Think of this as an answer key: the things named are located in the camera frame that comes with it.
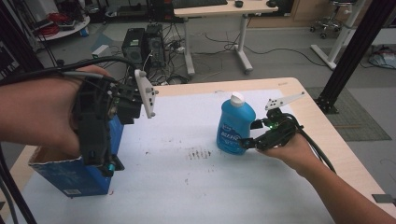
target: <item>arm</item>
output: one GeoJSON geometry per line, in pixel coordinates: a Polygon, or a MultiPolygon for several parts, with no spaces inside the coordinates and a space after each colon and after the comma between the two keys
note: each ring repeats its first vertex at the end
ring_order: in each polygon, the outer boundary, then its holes
{"type": "MultiPolygon", "coordinates": [[[[93,65],[78,70],[108,76],[93,65]]],[[[72,109],[80,84],[74,78],[47,77],[0,87],[0,141],[78,156],[72,109]]]]}
{"type": "Polygon", "coordinates": [[[328,169],[312,152],[306,140],[296,134],[284,147],[263,154],[281,159],[306,178],[336,223],[396,223],[396,219],[350,187],[328,169]]]}

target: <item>black pole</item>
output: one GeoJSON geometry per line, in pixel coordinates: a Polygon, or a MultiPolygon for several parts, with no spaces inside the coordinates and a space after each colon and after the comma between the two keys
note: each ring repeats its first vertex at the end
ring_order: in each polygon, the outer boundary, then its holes
{"type": "Polygon", "coordinates": [[[370,48],[395,6],[396,0],[378,0],[373,1],[367,9],[323,92],[315,100],[325,114],[334,110],[334,103],[338,95],[349,81],[364,53],[370,48]]]}
{"type": "Polygon", "coordinates": [[[25,72],[44,68],[4,1],[0,1],[0,40],[25,72]]]}

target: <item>wall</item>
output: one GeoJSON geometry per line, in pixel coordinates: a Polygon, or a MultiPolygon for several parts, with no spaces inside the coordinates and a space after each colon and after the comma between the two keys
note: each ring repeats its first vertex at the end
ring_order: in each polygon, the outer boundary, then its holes
{"type": "MultiPolygon", "coordinates": [[[[368,6],[373,0],[366,0],[364,7],[356,19],[355,25],[358,25],[368,6]]],[[[337,19],[345,21],[348,15],[343,13],[346,7],[342,7],[338,13],[337,19]]],[[[276,27],[310,27],[315,20],[327,17],[332,14],[334,5],[328,0],[294,0],[291,15],[289,17],[276,18],[252,18],[249,28],[276,28],[276,27]]]]}

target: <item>gray carpet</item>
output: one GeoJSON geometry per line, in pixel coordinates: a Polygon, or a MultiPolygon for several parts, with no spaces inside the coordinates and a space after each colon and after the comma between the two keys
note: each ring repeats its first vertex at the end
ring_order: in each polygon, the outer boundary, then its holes
{"type": "MultiPolygon", "coordinates": [[[[318,98],[322,90],[321,87],[306,88],[313,99],[318,98]]],[[[346,142],[391,140],[347,89],[341,91],[334,106],[339,113],[326,117],[346,142]]]]}

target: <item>bottle label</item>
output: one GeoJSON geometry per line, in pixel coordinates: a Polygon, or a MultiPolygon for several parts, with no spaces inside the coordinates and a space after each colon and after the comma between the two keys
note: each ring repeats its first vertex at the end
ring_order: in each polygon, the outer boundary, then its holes
{"type": "Polygon", "coordinates": [[[237,133],[232,127],[230,127],[226,123],[223,123],[223,125],[220,127],[219,142],[221,144],[237,149],[239,148],[239,139],[241,139],[241,135],[237,133]]]}

